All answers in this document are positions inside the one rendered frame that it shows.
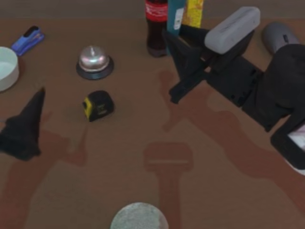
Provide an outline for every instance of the blue box cutter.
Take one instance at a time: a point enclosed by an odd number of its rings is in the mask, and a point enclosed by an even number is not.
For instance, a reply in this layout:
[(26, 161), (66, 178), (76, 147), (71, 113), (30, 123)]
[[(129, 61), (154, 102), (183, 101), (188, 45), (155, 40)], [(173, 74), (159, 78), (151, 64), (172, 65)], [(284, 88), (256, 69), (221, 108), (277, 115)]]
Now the blue box cutter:
[(43, 39), (44, 34), (41, 33), (40, 29), (37, 26), (32, 26), (11, 46), (11, 49), (18, 56), (22, 56)]

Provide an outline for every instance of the coca-cola bottle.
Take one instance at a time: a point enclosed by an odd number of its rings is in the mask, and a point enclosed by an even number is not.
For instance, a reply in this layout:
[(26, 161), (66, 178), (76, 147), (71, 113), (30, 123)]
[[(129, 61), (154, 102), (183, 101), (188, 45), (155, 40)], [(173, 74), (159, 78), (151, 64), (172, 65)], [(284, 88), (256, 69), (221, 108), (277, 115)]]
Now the coca-cola bottle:
[(167, 54), (162, 30), (167, 25), (167, 0), (146, 0), (145, 13), (148, 24), (146, 46), (148, 53), (153, 57)]

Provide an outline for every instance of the brown table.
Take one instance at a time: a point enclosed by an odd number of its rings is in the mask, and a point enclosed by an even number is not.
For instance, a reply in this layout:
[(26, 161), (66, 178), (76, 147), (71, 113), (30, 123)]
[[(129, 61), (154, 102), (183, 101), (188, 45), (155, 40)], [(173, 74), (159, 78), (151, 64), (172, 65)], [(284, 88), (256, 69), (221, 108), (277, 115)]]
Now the brown table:
[[(305, 21), (285, 21), (303, 41)], [(0, 45), (33, 24), (46, 40), (22, 58), (20, 80), (0, 95), (0, 117), (18, 113), (46, 85), (42, 155), (30, 162), (1, 155), (1, 229), (108, 229), (132, 202), (159, 207), (171, 229), (305, 227), (305, 177), (272, 148), (270, 134), (205, 83), (178, 106), (169, 103), (177, 74), (171, 58), (147, 54), (144, 20), (2, 20)], [(245, 56), (264, 70), (271, 56), (261, 28)], [(76, 74), (78, 54), (90, 44), (115, 61), (104, 80)], [(81, 102), (100, 89), (117, 111), (88, 123)], [(156, 176), (149, 154), (189, 167), (163, 167)]]

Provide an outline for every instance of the computer mouse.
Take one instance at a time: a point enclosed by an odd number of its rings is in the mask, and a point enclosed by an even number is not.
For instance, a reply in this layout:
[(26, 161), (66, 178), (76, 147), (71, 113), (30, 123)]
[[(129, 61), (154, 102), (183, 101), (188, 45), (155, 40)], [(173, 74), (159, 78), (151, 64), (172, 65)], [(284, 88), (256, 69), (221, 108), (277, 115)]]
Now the computer mouse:
[(275, 54), (280, 48), (287, 44), (300, 43), (287, 25), (276, 21), (266, 25), (263, 29), (262, 41), (271, 54)]

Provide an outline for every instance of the white cup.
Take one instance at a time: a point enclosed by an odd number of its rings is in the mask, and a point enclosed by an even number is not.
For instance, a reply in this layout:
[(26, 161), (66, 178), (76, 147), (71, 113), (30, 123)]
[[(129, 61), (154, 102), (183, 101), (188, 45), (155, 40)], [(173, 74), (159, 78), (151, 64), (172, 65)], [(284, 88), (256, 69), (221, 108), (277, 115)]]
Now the white cup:
[(19, 77), (18, 57), (9, 48), (0, 47), (0, 92), (12, 87)]

